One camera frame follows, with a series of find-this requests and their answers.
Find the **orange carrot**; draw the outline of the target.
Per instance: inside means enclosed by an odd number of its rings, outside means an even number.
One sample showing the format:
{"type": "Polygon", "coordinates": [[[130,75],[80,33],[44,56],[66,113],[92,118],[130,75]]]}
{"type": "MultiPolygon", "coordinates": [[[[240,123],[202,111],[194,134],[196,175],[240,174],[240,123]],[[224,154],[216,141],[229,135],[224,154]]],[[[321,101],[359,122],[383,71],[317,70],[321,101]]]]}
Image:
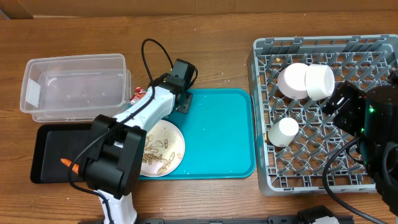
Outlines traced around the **orange carrot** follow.
{"type": "MultiPolygon", "coordinates": [[[[61,160],[61,162],[62,162],[64,165],[66,165],[67,167],[70,167],[71,164],[72,164],[72,161],[70,161],[69,159],[61,158],[60,160],[61,160]]],[[[74,164],[73,167],[72,167],[72,171],[74,171],[74,173],[78,174],[79,165],[78,165],[78,164],[74,164]]]]}

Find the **red snack wrapper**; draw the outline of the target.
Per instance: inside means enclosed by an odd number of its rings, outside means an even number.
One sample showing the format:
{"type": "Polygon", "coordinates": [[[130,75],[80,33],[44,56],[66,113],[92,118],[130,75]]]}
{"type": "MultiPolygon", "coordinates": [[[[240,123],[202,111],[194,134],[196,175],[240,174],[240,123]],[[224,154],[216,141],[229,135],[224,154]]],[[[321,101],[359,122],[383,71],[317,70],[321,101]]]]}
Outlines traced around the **red snack wrapper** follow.
{"type": "Polygon", "coordinates": [[[145,89],[141,88],[141,87],[137,87],[132,96],[130,97],[130,105],[133,105],[135,103],[137,103],[141,98],[144,97],[144,95],[146,94],[145,89]]]}

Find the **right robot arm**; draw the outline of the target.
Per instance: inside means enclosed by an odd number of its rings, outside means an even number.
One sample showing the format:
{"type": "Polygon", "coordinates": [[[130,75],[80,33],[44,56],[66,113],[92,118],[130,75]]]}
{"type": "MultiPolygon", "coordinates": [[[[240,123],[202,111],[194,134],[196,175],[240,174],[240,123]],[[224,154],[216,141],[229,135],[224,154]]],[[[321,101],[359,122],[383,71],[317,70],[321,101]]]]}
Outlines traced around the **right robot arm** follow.
{"type": "Polygon", "coordinates": [[[371,222],[379,220],[340,200],[331,190],[327,174],[331,164],[342,153],[356,146],[368,176],[389,210],[397,213],[397,71],[390,72],[387,85],[363,91],[350,81],[336,85],[329,101],[322,108],[334,114],[333,124],[354,138],[332,155],[322,172],[328,195],[345,209],[371,222]]]}

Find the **white plate with food scraps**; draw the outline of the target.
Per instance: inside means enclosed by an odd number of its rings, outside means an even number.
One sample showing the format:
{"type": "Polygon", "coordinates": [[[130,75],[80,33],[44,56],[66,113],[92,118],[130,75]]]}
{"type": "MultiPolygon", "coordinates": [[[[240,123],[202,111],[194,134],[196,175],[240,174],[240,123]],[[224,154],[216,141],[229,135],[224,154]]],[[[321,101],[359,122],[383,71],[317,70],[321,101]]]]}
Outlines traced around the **white plate with food scraps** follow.
{"type": "Polygon", "coordinates": [[[140,175],[166,176],[180,165],[184,154],[182,132],[171,122],[160,120],[146,136],[140,175]]]}

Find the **pale green cup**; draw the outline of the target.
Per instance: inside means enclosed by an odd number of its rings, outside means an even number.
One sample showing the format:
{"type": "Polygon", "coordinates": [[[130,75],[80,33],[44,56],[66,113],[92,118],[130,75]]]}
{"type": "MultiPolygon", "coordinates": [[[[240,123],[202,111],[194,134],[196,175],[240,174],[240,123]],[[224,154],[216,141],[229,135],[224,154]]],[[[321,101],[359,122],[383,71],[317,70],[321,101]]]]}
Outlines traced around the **pale green cup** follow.
{"type": "Polygon", "coordinates": [[[293,118],[282,118],[268,130],[268,140],[276,147],[288,146],[299,131],[293,118]]]}

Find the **pale green bowl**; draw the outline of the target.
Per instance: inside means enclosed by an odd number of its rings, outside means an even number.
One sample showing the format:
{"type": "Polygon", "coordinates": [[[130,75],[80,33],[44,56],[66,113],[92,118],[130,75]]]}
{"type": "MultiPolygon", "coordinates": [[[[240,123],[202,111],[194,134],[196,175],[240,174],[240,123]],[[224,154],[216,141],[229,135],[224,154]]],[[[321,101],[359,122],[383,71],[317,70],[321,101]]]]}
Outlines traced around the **pale green bowl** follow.
{"type": "Polygon", "coordinates": [[[317,101],[332,95],[335,88],[333,70],[327,65],[311,64],[305,75],[308,96],[317,101]]]}

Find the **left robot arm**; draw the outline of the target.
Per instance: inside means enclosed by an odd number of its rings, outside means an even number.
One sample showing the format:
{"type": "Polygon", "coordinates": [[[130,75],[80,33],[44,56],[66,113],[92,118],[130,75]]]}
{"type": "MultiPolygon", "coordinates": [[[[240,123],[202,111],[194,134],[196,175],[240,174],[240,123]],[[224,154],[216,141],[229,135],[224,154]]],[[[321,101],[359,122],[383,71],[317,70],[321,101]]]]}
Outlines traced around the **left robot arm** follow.
{"type": "Polygon", "coordinates": [[[104,223],[138,222],[131,193],[139,180],[147,133],[173,111],[188,112],[188,89],[197,75],[193,64],[178,59],[129,109],[112,118],[101,114],[92,122],[89,143],[73,163],[87,184],[84,192],[99,197],[104,223]]]}

